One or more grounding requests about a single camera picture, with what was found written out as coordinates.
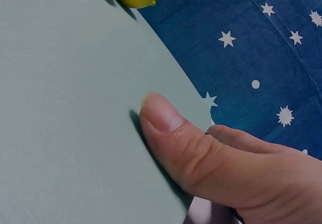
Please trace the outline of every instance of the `hand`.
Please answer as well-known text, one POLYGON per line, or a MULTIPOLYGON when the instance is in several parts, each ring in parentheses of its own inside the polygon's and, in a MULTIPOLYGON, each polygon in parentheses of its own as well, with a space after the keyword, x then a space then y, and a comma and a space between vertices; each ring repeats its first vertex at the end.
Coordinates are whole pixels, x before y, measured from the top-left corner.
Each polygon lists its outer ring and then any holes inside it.
POLYGON ((237 210, 246 224, 322 223, 322 162, 243 131, 198 129, 163 96, 142 101, 152 153, 191 195, 237 210))

